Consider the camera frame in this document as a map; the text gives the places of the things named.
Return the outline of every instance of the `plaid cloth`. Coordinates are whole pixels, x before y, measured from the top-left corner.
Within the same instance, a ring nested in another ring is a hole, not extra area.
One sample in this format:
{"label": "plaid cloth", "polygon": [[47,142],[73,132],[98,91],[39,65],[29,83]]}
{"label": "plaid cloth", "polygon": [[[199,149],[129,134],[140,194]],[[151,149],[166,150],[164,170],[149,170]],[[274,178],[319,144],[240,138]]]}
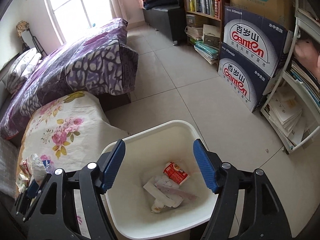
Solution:
{"label": "plaid cloth", "polygon": [[0,138],[0,191],[14,198],[18,149]]}

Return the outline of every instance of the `pink plush toy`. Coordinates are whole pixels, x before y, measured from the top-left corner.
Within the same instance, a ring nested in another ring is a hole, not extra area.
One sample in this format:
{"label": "pink plush toy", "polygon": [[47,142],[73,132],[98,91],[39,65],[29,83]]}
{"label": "pink plush toy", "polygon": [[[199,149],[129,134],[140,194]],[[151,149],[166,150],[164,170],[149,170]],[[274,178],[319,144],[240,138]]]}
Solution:
{"label": "pink plush toy", "polygon": [[320,55],[312,41],[310,39],[298,40],[294,46],[293,54],[320,83]]}

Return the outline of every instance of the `white rolling cart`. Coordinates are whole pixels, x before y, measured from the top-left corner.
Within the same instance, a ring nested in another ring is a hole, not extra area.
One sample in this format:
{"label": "white rolling cart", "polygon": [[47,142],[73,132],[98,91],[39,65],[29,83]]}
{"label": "white rolling cart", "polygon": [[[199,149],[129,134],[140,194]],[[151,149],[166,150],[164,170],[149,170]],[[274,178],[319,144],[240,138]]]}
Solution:
{"label": "white rolling cart", "polygon": [[[302,10],[299,9],[299,0],[295,0],[296,3],[296,10],[295,10],[295,17],[296,17],[296,25],[294,30],[294,35],[292,39],[292,44],[289,50],[288,58],[284,64],[283,71],[273,88],[272,92],[268,96],[267,101],[261,108],[261,113],[265,116],[265,118],[270,122],[278,136],[280,137],[281,141],[284,144],[284,147],[287,151],[287,154],[292,153],[293,151],[297,150],[299,147],[301,147],[304,143],[306,143],[309,139],[312,139],[316,135],[320,133],[320,112],[317,110],[309,96],[306,94],[306,92],[301,89],[294,81],[294,79],[287,73],[287,67],[289,63],[291,62],[291,56],[294,50],[294,46],[296,44],[299,29],[303,30],[307,34],[309,34],[313,39],[315,39],[318,43],[320,43],[320,25],[308,17],[307,15],[302,13]],[[269,119],[269,113],[266,110],[267,104],[271,100],[273,94],[275,93],[278,86],[282,83],[282,85],[289,85],[292,87],[292,89],[295,91],[297,97],[296,100],[299,104],[302,105],[303,108],[303,115],[307,118],[307,125],[305,129],[305,133],[308,132],[309,135],[306,136],[297,146],[290,147],[289,143],[287,142],[287,138],[280,132],[280,130],[277,128],[276,125],[274,125],[273,122]]]}

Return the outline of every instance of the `tile floor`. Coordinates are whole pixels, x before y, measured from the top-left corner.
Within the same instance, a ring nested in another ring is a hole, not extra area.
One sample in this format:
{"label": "tile floor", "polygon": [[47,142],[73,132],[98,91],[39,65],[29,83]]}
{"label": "tile floor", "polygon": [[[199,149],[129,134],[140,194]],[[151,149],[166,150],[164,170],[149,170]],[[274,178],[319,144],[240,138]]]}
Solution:
{"label": "tile floor", "polygon": [[[292,236],[311,218],[320,202],[320,140],[286,155],[282,143],[259,112],[250,113],[217,73],[192,47],[172,41],[150,26],[128,31],[128,46],[139,53],[132,103],[106,112],[111,124],[138,133],[170,120],[191,123],[208,149],[238,169],[261,167],[286,211]],[[239,228],[243,192],[236,210]]]}

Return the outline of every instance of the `black bench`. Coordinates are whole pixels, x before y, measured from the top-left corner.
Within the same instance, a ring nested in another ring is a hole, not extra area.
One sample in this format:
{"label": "black bench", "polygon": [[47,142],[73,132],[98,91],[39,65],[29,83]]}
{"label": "black bench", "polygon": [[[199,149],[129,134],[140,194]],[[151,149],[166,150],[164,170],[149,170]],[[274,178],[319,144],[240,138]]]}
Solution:
{"label": "black bench", "polygon": [[175,46],[187,39],[184,31],[187,26],[185,10],[178,4],[143,9],[143,15],[147,24],[171,39]]}

